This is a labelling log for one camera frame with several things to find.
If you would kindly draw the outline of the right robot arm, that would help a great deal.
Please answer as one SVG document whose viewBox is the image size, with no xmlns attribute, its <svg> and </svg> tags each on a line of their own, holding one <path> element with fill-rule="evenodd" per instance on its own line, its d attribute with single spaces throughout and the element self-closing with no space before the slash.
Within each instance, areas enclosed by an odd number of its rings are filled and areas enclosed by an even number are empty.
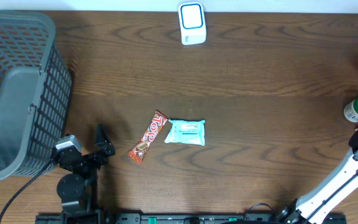
<svg viewBox="0 0 358 224">
<path fill-rule="evenodd" d="M 285 207 L 280 223 L 322 224 L 330 211 L 358 188 L 358 129 L 341 163 L 312 191 Z"/>
</svg>

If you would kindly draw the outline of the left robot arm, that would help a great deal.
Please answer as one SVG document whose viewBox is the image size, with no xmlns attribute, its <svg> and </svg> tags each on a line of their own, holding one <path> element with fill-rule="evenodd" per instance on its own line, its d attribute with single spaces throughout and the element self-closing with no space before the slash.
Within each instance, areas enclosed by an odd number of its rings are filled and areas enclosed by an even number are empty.
<svg viewBox="0 0 358 224">
<path fill-rule="evenodd" d="M 98 171 L 116 152 L 102 124 L 96 128 L 94 145 L 96 152 L 83 155 L 79 140 L 67 135 L 52 149 L 53 162 L 70 172 L 57 184 L 61 223 L 111 223 L 109 212 L 98 205 Z"/>
</svg>

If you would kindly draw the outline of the white barcode scanner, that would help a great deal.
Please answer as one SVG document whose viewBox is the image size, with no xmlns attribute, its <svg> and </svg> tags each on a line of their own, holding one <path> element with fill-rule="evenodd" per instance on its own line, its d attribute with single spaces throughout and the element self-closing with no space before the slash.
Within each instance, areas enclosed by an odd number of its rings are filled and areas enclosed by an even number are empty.
<svg viewBox="0 0 358 224">
<path fill-rule="evenodd" d="M 185 2 L 178 7 L 181 42 L 183 45 L 202 44 L 206 40 L 204 8 L 200 2 Z"/>
</svg>

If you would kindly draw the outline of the grey plastic mesh basket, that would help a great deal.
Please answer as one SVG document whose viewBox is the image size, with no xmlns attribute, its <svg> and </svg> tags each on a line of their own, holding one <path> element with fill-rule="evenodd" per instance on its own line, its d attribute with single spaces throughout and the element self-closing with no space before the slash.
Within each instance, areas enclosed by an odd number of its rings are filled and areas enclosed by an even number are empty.
<svg viewBox="0 0 358 224">
<path fill-rule="evenodd" d="M 52 168 L 73 86 L 55 37 L 45 14 L 0 11 L 0 180 Z"/>
</svg>

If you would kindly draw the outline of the red Top chocolate bar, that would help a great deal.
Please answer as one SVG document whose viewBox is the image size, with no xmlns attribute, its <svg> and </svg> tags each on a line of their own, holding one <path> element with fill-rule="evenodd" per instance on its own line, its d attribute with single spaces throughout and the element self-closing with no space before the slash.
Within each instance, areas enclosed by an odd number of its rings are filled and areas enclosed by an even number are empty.
<svg viewBox="0 0 358 224">
<path fill-rule="evenodd" d="M 168 117 L 161 113 L 159 110 L 156 110 L 154 117 L 152 118 L 144 135 L 141 137 L 139 142 L 128 152 L 128 156 L 135 160 L 138 164 L 141 164 L 147 151 L 149 150 L 150 145 L 154 142 L 167 121 Z"/>
</svg>

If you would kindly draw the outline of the teal wet wipes pack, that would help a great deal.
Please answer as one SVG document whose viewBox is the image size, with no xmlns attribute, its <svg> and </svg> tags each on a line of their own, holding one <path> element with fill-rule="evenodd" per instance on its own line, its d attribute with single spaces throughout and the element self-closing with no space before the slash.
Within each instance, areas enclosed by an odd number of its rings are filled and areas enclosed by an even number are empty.
<svg viewBox="0 0 358 224">
<path fill-rule="evenodd" d="M 170 119 L 169 122 L 172 124 L 172 127 L 164 143 L 205 145 L 205 120 L 185 121 Z"/>
</svg>

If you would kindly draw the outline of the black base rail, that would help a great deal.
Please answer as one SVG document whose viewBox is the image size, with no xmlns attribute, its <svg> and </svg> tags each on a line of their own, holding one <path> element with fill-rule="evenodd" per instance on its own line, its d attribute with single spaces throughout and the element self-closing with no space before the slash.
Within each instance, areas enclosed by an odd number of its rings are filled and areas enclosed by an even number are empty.
<svg viewBox="0 0 358 224">
<path fill-rule="evenodd" d="M 139 213 L 122 213 L 106 218 L 105 223 L 113 224 L 218 224 L 227 222 L 239 223 L 273 223 L 271 213 L 248 213 L 230 214 L 230 215 L 157 215 L 157 214 L 139 214 Z M 63 215 L 37 215 L 35 224 L 54 224 L 54 223 L 102 223 L 101 217 L 91 215 L 82 220 L 79 218 L 66 218 Z"/>
</svg>

